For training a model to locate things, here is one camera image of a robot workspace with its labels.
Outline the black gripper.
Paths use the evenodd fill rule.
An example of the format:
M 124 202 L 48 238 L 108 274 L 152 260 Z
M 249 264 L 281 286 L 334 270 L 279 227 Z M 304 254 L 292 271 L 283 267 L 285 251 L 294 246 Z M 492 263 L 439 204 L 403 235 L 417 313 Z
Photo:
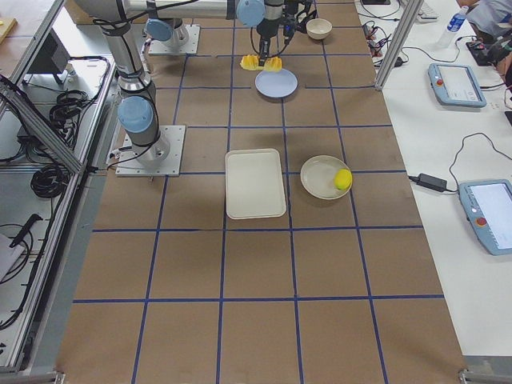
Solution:
M 258 48 L 258 65 L 264 67 L 264 58 L 270 56 L 270 40 L 278 33 L 282 17 L 282 2 L 279 0 L 265 0 L 264 17 L 257 25 L 256 31 L 260 36 Z

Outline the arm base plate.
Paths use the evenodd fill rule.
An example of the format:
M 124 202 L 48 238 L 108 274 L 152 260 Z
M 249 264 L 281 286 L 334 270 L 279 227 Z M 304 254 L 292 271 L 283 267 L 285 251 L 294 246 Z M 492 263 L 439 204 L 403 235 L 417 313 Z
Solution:
M 159 139 L 149 149 L 134 146 L 126 133 L 123 144 L 130 149 L 120 153 L 115 174 L 119 177 L 179 176 L 186 127 L 160 126 L 159 133 Z
M 200 29 L 198 24 L 182 24 L 167 40 L 152 37 L 148 53 L 150 56 L 195 55 Z

